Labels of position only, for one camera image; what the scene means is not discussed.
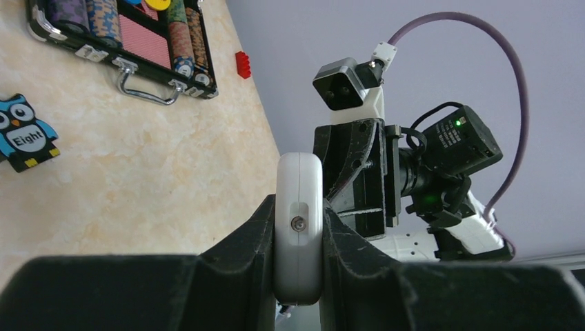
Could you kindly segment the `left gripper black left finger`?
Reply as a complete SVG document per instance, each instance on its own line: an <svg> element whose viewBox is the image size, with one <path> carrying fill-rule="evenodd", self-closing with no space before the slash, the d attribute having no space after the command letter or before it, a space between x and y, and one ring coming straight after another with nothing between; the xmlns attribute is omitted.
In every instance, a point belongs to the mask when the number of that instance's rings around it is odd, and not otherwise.
<svg viewBox="0 0 585 331"><path fill-rule="evenodd" d="M1 292L2 330L273 330L275 197L201 254L44 256Z"/></svg>

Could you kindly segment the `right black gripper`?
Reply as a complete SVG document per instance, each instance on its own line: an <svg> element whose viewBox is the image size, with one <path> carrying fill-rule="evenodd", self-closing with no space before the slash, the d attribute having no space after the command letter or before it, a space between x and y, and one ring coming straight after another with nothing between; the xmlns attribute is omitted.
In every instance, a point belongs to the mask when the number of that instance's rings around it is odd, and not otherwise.
<svg viewBox="0 0 585 331"><path fill-rule="evenodd" d="M447 104L398 133L386 127L386 144L380 119L315 129L313 154L323 166L324 196L343 224L367 240L382 239L386 225L398 223L402 197L412 199L407 213L433 228L450 228L473 215L470 176L502 160L503 152L471 107L452 107L422 132L416 127Z"/></svg>

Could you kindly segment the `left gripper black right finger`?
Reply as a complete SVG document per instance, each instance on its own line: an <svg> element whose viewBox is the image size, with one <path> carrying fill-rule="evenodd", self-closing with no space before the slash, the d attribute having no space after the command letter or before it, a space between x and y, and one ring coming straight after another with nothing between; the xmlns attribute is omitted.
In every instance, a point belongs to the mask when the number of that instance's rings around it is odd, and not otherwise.
<svg viewBox="0 0 585 331"><path fill-rule="evenodd" d="M405 263L323 209L322 330L583 330L584 288L547 265Z"/></svg>

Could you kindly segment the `white remote control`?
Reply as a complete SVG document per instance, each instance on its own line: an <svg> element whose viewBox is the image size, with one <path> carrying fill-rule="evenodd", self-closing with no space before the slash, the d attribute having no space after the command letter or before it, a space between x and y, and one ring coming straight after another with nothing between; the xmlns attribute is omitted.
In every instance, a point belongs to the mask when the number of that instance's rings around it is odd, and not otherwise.
<svg viewBox="0 0 585 331"><path fill-rule="evenodd" d="M284 305L312 305L321 296L323 171L311 153L284 154L277 167L273 292Z"/></svg>

